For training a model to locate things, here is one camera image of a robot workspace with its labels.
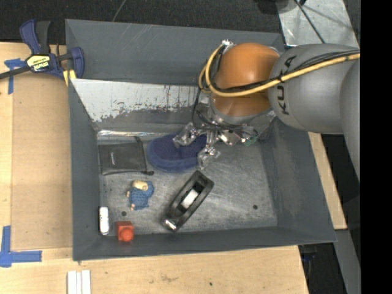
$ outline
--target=black floor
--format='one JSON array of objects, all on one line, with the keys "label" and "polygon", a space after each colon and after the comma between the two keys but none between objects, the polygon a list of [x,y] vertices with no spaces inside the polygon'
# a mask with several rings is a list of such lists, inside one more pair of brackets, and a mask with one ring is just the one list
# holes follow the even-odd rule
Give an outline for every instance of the black floor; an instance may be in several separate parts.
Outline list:
[{"label": "black floor", "polygon": [[[66,18],[112,21],[123,0],[0,0],[0,40],[20,40],[19,26],[28,19],[50,20],[49,42],[65,44]],[[344,0],[358,43],[361,40],[361,0]],[[117,21],[194,26],[245,31],[280,32],[272,0],[127,0]],[[339,195],[343,204],[359,194],[359,183],[347,159],[342,136],[324,136]],[[352,236],[360,259],[360,226]],[[311,293],[345,293],[332,244],[314,246],[309,290]],[[308,262],[305,263],[308,273]]]}]

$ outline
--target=red block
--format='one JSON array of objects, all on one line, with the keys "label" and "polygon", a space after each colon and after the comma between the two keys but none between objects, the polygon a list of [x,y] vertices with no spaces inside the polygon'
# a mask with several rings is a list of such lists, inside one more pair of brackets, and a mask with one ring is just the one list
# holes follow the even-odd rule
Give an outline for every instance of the red block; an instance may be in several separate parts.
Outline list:
[{"label": "red block", "polygon": [[116,232],[119,241],[129,242],[134,239],[134,226],[131,221],[117,221]]}]

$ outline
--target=bin floor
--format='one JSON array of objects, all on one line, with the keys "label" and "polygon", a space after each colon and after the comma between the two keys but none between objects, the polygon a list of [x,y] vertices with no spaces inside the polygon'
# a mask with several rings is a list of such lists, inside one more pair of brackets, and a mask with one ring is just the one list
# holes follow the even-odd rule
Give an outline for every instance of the bin floor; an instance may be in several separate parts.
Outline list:
[{"label": "bin floor", "polygon": [[[222,154],[202,171],[215,185],[177,234],[277,226],[260,144],[229,147],[218,143],[216,148]],[[115,221],[131,221],[136,234],[167,233],[160,220],[195,169],[184,173],[166,173],[147,164],[149,171],[155,171],[154,175],[134,172],[101,175],[101,205],[109,207],[112,224]],[[152,181],[155,193],[148,200],[149,207],[131,211],[126,191],[135,179]],[[109,236],[115,235],[114,227],[111,226]]]}]

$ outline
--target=blue tape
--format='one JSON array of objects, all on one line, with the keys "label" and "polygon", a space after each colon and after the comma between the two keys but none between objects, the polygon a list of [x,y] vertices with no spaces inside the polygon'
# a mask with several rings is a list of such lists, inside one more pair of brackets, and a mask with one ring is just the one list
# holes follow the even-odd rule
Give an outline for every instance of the blue tape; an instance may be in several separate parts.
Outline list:
[{"label": "blue tape", "polygon": [[9,268],[18,262],[41,262],[42,251],[11,252],[11,226],[2,228],[0,267]]},{"label": "blue tape", "polygon": [[[12,59],[12,60],[5,60],[4,64],[10,69],[13,70],[18,67],[24,67],[26,63],[21,59]],[[13,93],[13,76],[9,77],[8,80],[8,95]]]}]

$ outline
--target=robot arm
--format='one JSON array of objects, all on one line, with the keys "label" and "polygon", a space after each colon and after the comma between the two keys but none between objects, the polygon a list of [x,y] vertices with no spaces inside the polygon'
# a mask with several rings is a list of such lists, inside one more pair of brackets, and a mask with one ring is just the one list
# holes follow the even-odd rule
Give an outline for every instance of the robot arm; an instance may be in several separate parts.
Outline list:
[{"label": "robot arm", "polygon": [[207,102],[196,102],[194,120],[174,139],[186,146],[207,134],[198,163],[205,167],[219,153],[217,140],[249,145],[271,118],[324,134],[344,134],[358,177],[360,52],[343,45],[302,45],[279,56],[257,43],[223,42],[199,77]]}]

